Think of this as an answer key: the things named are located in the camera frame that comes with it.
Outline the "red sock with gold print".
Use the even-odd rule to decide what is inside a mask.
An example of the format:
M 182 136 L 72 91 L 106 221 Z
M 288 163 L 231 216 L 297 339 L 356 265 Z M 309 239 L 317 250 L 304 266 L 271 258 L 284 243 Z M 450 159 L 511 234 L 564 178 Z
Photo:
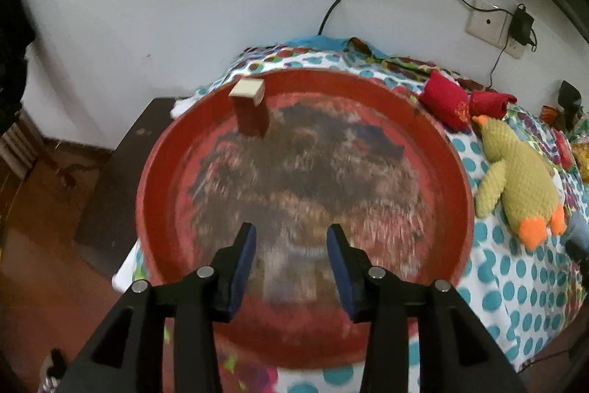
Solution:
M 449 130 L 456 133 L 470 131 L 469 99 L 466 91 L 438 70 L 430 72 L 419 101 Z

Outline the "black power adapter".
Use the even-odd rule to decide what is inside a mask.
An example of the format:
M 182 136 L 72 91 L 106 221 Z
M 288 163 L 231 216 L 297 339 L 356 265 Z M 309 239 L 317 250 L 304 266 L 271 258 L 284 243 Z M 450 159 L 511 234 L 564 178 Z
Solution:
M 518 44 L 529 46 L 532 52 L 537 50 L 537 36 L 533 29 L 534 18 L 527 12 L 524 4 L 518 4 L 508 29 L 508 36 Z

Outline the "white wall socket plate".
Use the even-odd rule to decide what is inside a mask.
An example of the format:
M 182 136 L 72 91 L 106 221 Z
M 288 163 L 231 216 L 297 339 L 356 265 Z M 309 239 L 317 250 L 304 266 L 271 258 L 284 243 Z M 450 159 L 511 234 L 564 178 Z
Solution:
M 526 47 L 508 36 L 512 16 L 487 0 L 472 0 L 471 4 L 475 10 L 470 12 L 465 32 L 494 47 L 505 47 L 506 54 L 520 59 Z

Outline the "round red tray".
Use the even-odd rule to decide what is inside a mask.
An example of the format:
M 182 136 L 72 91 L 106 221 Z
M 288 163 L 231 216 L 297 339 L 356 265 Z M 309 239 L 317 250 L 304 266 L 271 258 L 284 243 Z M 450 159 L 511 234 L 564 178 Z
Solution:
M 148 272 L 172 283 L 210 262 L 243 224 L 255 260 L 216 344 L 288 369 L 356 363 L 367 328 L 341 309 L 327 231 L 403 280 L 458 282 L 473 244 L 461 160 L 409 90 L 341 70 L 262 76 L 265 135 L 237 127 L 230 87 L 173 121 L 145 164 L 136 228 Z

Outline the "dark wooden side table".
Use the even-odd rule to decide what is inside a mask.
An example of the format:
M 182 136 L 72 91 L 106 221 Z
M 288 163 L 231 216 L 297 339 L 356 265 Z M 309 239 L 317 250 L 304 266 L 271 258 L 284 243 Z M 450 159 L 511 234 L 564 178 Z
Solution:
M 172 122 L 174 104 L 173 98 L 151 100 L 112 153 L 82 212 L 75 248 L 105 277 L 119 270 L 137 240 L 138 184 L 151 149 Z

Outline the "dark red small box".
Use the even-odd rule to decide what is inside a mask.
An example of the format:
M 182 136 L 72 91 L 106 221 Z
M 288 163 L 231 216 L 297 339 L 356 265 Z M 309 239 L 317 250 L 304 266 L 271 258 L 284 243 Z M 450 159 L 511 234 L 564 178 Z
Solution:
M 263 138 L 269 128 L 269 110 L 265 104 L 265 81 L 241 78 L 230 90 L 239 133 Z

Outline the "plain red sock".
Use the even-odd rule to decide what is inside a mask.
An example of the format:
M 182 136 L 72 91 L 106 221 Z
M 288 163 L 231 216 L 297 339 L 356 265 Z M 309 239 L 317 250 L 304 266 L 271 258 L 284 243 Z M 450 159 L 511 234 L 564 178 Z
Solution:
M 474 91 L 469 98 L 469 112 L 471 117 L 487 116 L 502 120 L 511 104 L 516 104 L 517 98 L 511 94 L 494 91 Z

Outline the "colourful polka dot bedsheet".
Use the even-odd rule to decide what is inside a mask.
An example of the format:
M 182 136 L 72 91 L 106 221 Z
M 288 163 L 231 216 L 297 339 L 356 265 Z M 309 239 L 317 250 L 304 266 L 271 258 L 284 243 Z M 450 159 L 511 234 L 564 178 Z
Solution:
M 388 56 L 357 38 L 312 36 L 270 47 L 244 50 L 227 74 L 171 110 L 179 117 L 206 94 L 239 76 L 287 67 L 340 69 L 420 94 L 435 65 Z M 509 105 L 505 122 L 554 169 L 553 182 L 572 214 L 575 231 L 588 223 L 588 189 L 576 168 L 564 169 L 556 131 L 522 107 Z M 546 367 L 535 356 L 552 357 L 549 347 L 572 323 L 587 294 L 579 267 L 565 250 L 565 236 L 550 235 L 534 250 L 511 234 L 502 208 L 475 220 L 473 247 L 457 287 L 515 370 L 530 373 Z M 310 371 L 255 366 L 237 354 L 220 358 L 223 389 L 230 392 L 356 392 L 362 364 Z

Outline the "yellow plush duck toy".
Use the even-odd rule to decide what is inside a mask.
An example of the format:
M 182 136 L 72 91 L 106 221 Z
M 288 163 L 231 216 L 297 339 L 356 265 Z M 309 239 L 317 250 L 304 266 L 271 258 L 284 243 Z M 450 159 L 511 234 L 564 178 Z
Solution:
M 500 203 L 508 227 L 529 250 L 547 241 L 549 234 L 564 234 L 564 205 L 552 166 L 505 122 L 484 115 L 472 121 L 489 162 L 475 195 L 476 216 L 488 217 Z

